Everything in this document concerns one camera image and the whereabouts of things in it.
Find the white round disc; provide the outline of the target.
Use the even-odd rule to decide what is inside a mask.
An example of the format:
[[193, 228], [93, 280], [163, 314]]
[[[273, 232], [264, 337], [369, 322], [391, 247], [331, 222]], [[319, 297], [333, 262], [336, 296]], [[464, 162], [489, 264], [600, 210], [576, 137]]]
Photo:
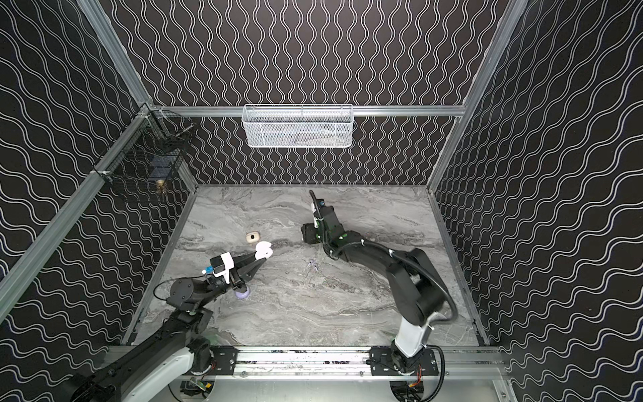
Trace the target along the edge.
[[269, 259], [273, 255], [272, 244], [269, 241], [260, 241], [256, 244], [256, 260]]

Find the cream earbud charging case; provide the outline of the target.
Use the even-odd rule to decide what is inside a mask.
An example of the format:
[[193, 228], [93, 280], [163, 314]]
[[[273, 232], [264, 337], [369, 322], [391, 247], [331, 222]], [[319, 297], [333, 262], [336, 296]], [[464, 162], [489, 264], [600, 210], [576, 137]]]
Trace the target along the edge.
[[256, 243], [261, 239], [261, 235], [259, 232], [254, 231], [254, 232], [249, 232], [246, 234], [246, 241], [248, 243]]

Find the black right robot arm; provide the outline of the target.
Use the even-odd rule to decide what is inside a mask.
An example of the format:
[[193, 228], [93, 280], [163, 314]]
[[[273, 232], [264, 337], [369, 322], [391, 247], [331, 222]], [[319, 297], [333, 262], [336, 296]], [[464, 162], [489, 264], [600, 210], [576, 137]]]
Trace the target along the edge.
[[303, 241], [320, 244], [335, 261], [358, 264], [385, 277], [401, 315], [400, 329], [391, 345], [391, 367], [404, 374], [418, 372], [433, 327], [459, 318], [448, 286], [421, 249], [396, 250], [347, 230], [333, 206], [313, 191], [309, 194], [313, 222], [301, 226]]

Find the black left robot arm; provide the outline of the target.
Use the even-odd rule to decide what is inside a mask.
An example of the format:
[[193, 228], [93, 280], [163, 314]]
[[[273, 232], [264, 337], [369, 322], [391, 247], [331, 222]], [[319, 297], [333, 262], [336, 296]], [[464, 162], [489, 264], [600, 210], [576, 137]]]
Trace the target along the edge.
[[204, 336], [213, 316], [206, 305], [228, 291], [246, 294], [269, 259], [258, 251], [228, 253], [211, 260], [199, 276], [172, 281], [167, 305], [174, 308], [160, 328], [113, 363], [92, 375], [76, 374], [61, 386], [60, 401], [149, 401], [182, 375], [204, 376], [221, 358]]

